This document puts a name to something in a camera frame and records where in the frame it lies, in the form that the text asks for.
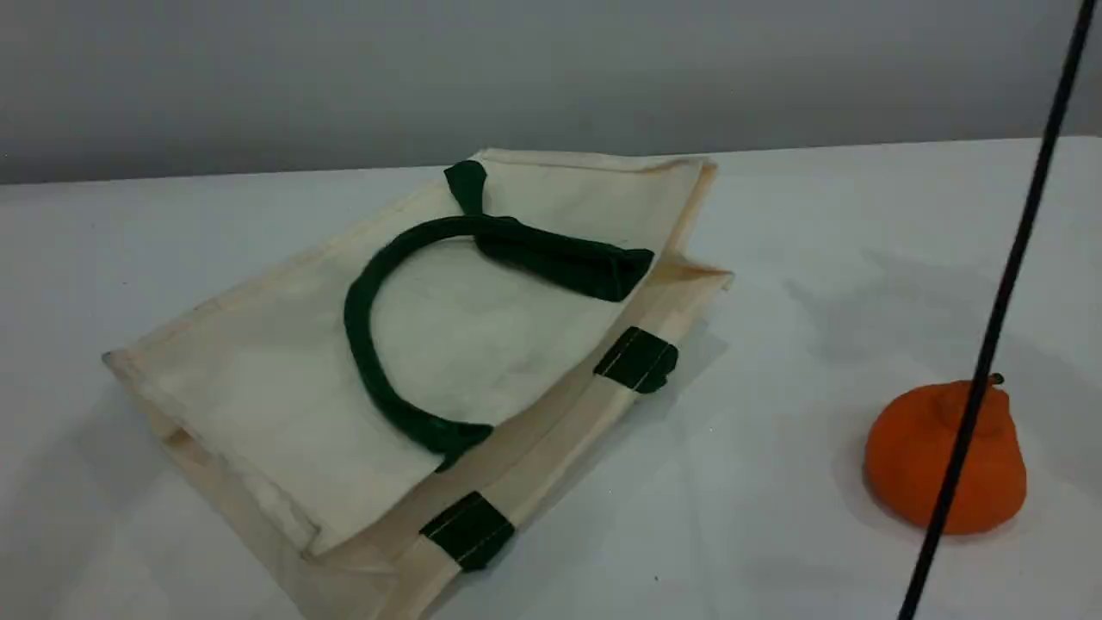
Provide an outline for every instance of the orange pumpkin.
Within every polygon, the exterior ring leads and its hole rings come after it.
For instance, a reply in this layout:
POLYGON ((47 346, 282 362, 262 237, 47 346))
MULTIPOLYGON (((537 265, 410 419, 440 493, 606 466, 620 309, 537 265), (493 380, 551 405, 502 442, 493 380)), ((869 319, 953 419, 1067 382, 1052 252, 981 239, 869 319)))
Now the orange pumpkin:
MULTIPOLYGON (((1009 521, 1026 500, 1026 467, 1009 396, 992 376, 946 534, 987 532, 1009 521)), ((865 446, 865 476, 880 502, 926 527, 946 476, 968 401, 968 381, 926 385, 896 399, 876 420, 865 446)))

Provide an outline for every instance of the black rod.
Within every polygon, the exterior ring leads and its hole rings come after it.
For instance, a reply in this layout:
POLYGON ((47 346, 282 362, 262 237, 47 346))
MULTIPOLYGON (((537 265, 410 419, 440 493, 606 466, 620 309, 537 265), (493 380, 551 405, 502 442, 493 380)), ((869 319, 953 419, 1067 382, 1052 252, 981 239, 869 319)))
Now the black rod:
POLYGON ((1014 283, 1018 278, 1018 272, 1022 270, 1022 259, 1025 257, 1026 246, 1029 244, 1029 235, 1033 232, 1033 226, 1037 219, 1037 209, 1040 207, 1041 195, 1045 193, 1045 181, 1048 180, 1048 170, 1052 163, 1056 140, 1060 135, 1060 126, 1063 123, 1063 117, 1068 111, 1068 100, 1071 99, 1071 90, 1076 84, 1076 73, 1079 70, 1079 62, 1083 55, 1083 47, 1087 45, 1087 32, 1090 30, 1091 18, 1094 14, 1094 2, 1095 0, 1083 0, 1079 7, 1076 30, 1071 34, 1068 55, 1063 59, 1063 72, 1060 74, 1060 83, 1056 88, 1052 108, 1048 113, 1048 122, 1045 124, 1045 134, 1041 139, 1040 151, 1037 153, 1037 163, 1034 165, 1033 180, 1029 182, 1029 193, 1026 194, 1026 205, 1022 211, 1022 221, 1018 224, 1014 244, 1011 246, 1011 254, 1006 259, 1003 279, 998 282, 998 292, 995 294, 995 303, 991 308, 991 318, 987 320, 987 329, 983 335, 983 346, 980 348, 980 358, 975 365, 975 373, 972 376, 972 385, 969 389, 968 403, 964 406, 964 415, 961 417, 961 426, 957 432, 957 442, 953 444, 949 466, 946 468, 946 478, 941 482, 941 491, 938 492, 938 501, 933 507, 930 525, 926 530, 922 548, 918 553, 918 562, 915 563, 915 572, 910 576, 910 585, 907 586, 907 596, 904 598, 903 607, 899 609, 899 620, 914 620, 915 614, 918 612, 918 602, 922 597, 922 588, 926 586, 926 579, 930 575, 930 567, 933 565, 933 554, 938 551, 938 543, 941 541, 941 534, 946 529, 946 521, 949 519, 949 509, 953 504, 957 485, 960 482, 961 470, 964 468, 964 458, 968 457, 969 445, 972 443, 972 433, 975 431, 976 418, 980 416, 980 405, 987 389, 991 363, 995 358, 998 337, 1003 331, 1003 323, 1006 319, 1006 307, 1011 303, 1014 283))

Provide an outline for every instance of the wall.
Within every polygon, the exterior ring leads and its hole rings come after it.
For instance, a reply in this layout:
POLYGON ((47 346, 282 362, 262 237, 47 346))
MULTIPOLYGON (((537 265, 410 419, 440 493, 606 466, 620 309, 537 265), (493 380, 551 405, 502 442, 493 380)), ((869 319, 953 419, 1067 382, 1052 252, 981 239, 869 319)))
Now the wall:
POLYGON ((4 0, 0 182, 1037 134, 1077 6, 4 0))

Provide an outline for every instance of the bag handle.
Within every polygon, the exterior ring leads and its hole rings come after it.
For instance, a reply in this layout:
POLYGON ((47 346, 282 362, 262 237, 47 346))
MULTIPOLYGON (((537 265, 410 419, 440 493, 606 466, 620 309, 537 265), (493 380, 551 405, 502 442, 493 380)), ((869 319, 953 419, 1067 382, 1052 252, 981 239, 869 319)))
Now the bag handle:
POLYGON ((540 230, 515 217, 483 213, 486 170, 462 161, 444 171, 449 187, 464 215, 441 217, 404 230, 367 262, 345 296, 344 325, 360 380, 379 412, 398 431, 431 453, 443 455, 436 471, 452 467, 467 450, 483 443, 494 427, 444 420, 410 404, 387 380, 371 339, 371 304, 383 280, 417 250, 436 241, 474 236, 487 258, 517 267, 574 292, 619 302, 650 268, 655 252, 623 249, 540 230))

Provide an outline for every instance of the table surface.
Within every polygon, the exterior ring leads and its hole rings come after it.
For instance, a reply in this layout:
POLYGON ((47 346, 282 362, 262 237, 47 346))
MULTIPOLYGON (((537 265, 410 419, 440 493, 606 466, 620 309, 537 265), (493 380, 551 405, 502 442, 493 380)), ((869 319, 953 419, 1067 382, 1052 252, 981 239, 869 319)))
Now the table surface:
MULTIPOLYGON (((864 434, 895 395, 971 376, 1036 149, 713 155, 690 247, 731 291, 671 384, 434 618, 894 618, 921 535, 865 492, 864 434)), ((0 187, 4 617, 299 618, 99 355, 440 171, 0 187)), ((1061 140, 996 359, 1029 498, 942 545, 923 619, 1102 616, 1099 238, 1102 139, 1061 140)))

